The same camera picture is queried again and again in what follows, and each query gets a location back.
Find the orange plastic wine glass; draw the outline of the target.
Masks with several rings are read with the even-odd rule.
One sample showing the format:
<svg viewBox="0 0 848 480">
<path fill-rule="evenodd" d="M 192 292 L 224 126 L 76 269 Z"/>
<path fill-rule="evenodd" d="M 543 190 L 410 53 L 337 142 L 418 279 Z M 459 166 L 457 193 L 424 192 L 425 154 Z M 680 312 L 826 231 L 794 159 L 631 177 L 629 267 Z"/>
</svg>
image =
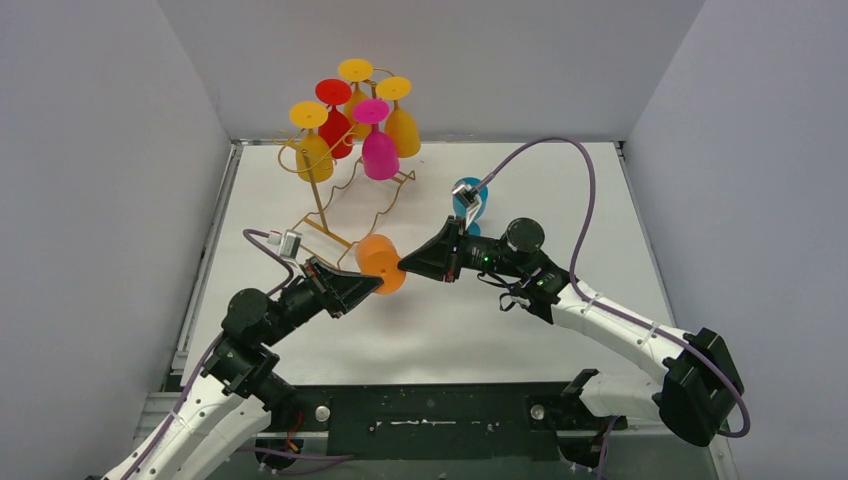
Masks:
<svg viewBox="0 0 848 480">
<path fill-rule="evenodd" d="M 376 290 L 377 294 L 392 294 L 405 282 L 406 272 L 398 268 L 400 255 L 387 236 L 366 235 L 355 249 L 355 259 L 363 274 L 382 279 L 383 284 Z"/>
</svg>

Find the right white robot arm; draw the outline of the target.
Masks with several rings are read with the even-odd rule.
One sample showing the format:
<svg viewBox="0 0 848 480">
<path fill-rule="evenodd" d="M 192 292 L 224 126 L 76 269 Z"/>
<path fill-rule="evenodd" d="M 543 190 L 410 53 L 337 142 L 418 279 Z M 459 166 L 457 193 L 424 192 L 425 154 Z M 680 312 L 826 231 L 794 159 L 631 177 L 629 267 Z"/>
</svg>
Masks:
<svg viewBox="0 0 848 480">
<path fill-rule="evenodd" d="M 722 426 L 744 392 L 729 348 L 716 332 L 697 333 L 650 322 L 591 289 L 542 250 L 542 226 L 513 220 L 499 238 L 472 235 L 451 216 L 441 230 L 403 257 L 400 270 L 452 283 L 463 270 L 491 277 L 511 305 L 575 331 L 630 361 L 643 380 L 616 380 L 595 370 L 576 378 L 563 401 L 565 419 L 585 429 L 601 417 L 663 423 L 699 447 L 726 432 Z"/>
</svg>

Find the blue plastic wine glass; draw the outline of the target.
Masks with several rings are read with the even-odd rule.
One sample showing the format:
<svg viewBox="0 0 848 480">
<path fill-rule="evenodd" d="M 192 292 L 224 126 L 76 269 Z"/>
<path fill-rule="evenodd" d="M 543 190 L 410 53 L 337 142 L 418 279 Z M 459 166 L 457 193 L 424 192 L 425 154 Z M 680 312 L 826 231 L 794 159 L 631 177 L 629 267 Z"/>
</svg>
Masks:
<svg viewBox="0 0 848 480">
<path fill-rule="evenodd" d="M 463 177 L 455 182 L 452 190 L 453 213 L 465 221 L 466 230 L 472 235 L 481 234 L 480 220 L 488 199 L 488 190 L 480 188 L 480 182 L 476 177 Z"/>
</svg>

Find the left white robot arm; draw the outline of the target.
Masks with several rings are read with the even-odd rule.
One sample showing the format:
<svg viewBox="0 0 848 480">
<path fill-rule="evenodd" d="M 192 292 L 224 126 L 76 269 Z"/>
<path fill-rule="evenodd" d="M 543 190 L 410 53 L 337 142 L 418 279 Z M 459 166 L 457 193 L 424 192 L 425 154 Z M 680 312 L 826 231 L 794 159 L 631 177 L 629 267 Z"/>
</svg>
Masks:
<svg viewBox="0 0 848 480">
<path fill-rule="evenodd" d="M 236 293 L 172 410 L 105 478 L 198 479 L 252 435 L 289 428 L 296 389 L 275 373 L 280 358 L 271 346 L 321 312 L 349 313 L 382 284 L 311 257 L 277 298 L 255 288 Z"/>
</svg>

